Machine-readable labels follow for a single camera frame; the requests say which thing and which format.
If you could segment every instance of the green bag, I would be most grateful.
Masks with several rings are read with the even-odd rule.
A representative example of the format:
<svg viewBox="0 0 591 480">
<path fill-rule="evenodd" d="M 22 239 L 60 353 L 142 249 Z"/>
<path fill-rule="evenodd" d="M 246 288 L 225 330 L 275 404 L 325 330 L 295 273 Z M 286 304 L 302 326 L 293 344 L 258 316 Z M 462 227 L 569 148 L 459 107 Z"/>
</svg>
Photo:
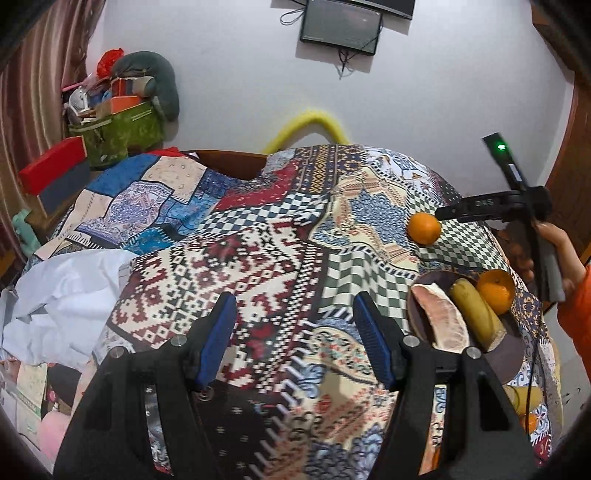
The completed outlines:
<svg viewBox="0 0 591 480">
<path fill-rule="evenodd" d="M 151 102 L 122 112 L 70 125 L 72 137 L 84 137 L 91 168 L 103 169 L 134 154 L 149 151 L 163 140 L 162 125 Z"/>
</svg>

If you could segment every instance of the gray pillow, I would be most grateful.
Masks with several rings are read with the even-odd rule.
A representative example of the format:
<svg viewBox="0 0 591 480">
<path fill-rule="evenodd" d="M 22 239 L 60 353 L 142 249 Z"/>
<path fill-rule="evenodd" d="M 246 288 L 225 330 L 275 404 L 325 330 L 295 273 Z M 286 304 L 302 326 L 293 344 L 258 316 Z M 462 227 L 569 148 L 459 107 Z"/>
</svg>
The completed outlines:
<svg viewBox="0 0 591 480">
<path fill-rule="evenodd" d="M 170 62 L 153 51 L 136 51 L 121 57 L 111 69 L 112 77 L 154 77 L 152 102 L 158 113 L 174 122 L 180 110 L 174 70 Z"/>
</svg>

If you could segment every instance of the curtain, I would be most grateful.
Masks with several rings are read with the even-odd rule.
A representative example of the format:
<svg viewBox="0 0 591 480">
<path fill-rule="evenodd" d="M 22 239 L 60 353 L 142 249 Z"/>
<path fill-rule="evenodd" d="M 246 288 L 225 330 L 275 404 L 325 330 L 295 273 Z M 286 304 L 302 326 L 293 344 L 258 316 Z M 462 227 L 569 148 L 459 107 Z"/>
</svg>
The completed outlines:
<svg viewBox="0 0 591 480">
<path fill-rule="evenodd" d="M 105 0 L 57 0 L 0 75 L 0 257 L 22 261 L 11 219 L 33 207 L 18 172 L 63 138 L 62 87 L 86 77 L 86 50 Z"/>
</svg>

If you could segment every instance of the red plastic bag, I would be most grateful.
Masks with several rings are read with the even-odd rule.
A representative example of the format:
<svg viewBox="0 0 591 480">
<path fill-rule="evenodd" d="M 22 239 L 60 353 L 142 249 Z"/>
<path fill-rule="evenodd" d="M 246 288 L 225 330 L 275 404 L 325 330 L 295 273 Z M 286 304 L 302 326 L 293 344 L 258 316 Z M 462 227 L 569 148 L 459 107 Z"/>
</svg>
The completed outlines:
<svg viewBox="0 0 591 480">
<path fill-rule="evenodd" d="M 117 50 L 106 51 L 99 60 L 99 64 L 96 66 L 96 74 L 100 79 L 111 76 L 111 68 L 117 60 L 124 55 L 122 48 Z"/>
</svg>

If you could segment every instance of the blue gripper pad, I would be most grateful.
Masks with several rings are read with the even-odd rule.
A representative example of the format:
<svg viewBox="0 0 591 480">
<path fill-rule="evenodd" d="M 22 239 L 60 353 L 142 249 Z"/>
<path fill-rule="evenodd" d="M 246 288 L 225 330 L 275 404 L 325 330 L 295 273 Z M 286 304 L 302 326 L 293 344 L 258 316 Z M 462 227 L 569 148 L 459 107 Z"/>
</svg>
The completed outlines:
<svg viewBox="0 0 591 480">
<path fill-rule="evenodd" d="M 363 340 L 363 346 L 368 354 L 375 378 L 382 382 L 387 390 L 390 390 L 396 383 L 396 377 L 391 367 L 390 348 L 360 295 L 355 296 L 353 301 L 353 319 Z"/>
<path fill-rule="evenodd" d="M 199 373 L 195 378 L 195 383 L 199 388 L 205 388 L 215 380 L 223 354 L 232 336 L 236 317 L 236 297 L 234 295 L 227 295 L 225 296 L 217 321 L 213 325 L 201 349 Z"/>
</svg>

